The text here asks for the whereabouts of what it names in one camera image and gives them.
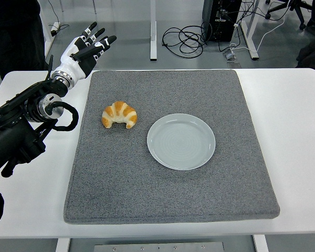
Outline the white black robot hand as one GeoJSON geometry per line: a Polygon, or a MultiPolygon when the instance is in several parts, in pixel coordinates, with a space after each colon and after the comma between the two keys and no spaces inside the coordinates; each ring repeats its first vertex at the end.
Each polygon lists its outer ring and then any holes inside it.
{"type": "Polygon", "coordinates": [[[67,83],[68,88],[72,88],[79,80],[86,79],[91,74],[98,59],[117,39],[115,35],[102,37],[104,28],[93,33],[96,26],[97,23],[93,22],[72,40],[60,58],[60,66],[52,73],[53,79],[61,79],[67,83]]]}

